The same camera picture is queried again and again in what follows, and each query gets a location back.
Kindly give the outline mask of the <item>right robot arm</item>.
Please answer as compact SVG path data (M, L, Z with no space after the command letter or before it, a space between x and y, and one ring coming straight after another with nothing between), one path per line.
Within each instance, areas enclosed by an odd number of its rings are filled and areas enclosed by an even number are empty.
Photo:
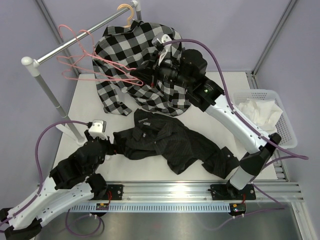
M183 51L179 63L169 63L163 53L155 51L149 60L131 70L130 75L151 87L161 82L184 88L192 105L218 120L242 142L246 154L238 169L224 186L212 190L220 197L234 200L259 175L282 138L278 133L268 134L239 113L225 91L206 77L207 64L195 49Z

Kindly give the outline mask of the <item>black pinstripe shirt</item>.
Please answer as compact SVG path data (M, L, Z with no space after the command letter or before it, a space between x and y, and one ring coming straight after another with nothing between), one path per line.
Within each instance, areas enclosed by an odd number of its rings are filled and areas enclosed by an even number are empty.
M176 175L200 160L207 172L222 179L240 165L227 147L219 148L174 117L142 109L133 117L134 127L113 133L116 152L130 160L162 156Z

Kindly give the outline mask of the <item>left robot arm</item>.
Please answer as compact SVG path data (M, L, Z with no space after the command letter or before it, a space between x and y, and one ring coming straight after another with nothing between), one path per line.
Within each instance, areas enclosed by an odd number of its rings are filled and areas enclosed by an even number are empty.
M104 132L86 130L85 135L87 142L50 171L40 191L16 207L1 209L7 240L30 240L75 205L107 195L107 182L96 170L115 151Z

